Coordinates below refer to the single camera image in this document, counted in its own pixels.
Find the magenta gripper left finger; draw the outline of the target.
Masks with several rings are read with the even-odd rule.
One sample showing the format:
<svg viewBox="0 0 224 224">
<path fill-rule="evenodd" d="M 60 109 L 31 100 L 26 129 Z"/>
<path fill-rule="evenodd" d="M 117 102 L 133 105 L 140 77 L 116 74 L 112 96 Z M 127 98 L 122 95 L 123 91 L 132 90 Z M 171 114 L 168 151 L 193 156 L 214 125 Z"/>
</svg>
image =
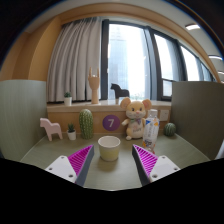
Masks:
<svg viewBox="0 0 224 224">
<path fill-rule="evenodd" d="M 84 186 L 93 156 L 94 146 L 89 145 L 70 156 L 59 156 L 46 168 L 46 171 L 79 186 Z"/>
</svg>

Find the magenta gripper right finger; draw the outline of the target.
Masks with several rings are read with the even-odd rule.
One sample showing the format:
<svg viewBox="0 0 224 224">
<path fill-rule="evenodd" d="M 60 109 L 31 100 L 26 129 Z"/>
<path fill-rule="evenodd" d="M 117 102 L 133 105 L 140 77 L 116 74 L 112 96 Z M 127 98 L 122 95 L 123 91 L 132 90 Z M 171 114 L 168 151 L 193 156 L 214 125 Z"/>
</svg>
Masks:
<svg viewBox="0 0 224 224">
<path fill-rule="evenodd" d="M 132 145 L 132 155 L 143 186 L 180 170 L 167 156 L 156 156 L 135 144 Z"/>
</svg>

